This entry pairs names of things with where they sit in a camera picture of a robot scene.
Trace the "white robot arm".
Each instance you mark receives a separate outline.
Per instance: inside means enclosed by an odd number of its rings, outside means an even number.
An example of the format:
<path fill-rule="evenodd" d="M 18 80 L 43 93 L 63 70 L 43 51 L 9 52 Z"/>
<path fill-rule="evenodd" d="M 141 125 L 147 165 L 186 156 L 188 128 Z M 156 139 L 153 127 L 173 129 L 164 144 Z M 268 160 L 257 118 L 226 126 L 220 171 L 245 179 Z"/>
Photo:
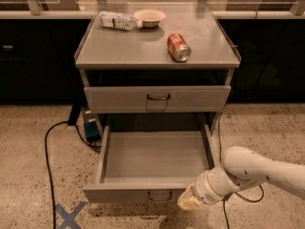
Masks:
<path fill-rule="evenodd" d="M 245 147 L 233 146 L 223 154 L 220 166 L 205 171 L 190 184 L 177 205 L 183 210 L 199 210 L 263 182 L 305 198 L 304 165 L 269 159 Z"/>

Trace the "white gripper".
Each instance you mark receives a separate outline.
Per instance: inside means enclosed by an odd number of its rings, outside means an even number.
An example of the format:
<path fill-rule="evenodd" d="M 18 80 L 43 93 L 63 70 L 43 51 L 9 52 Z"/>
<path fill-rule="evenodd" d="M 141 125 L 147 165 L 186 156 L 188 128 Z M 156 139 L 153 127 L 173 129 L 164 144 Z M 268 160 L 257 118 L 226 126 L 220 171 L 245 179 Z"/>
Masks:
<path fill-rule="evenodd" d="M 234 191 L 234 178 L 221 167 L 214 167 L 199 175 L 195 183 L 190 184 L 178 198 L 177 205 L 182 210 L 199 210 L 202 203 L 214 205 Z"/>

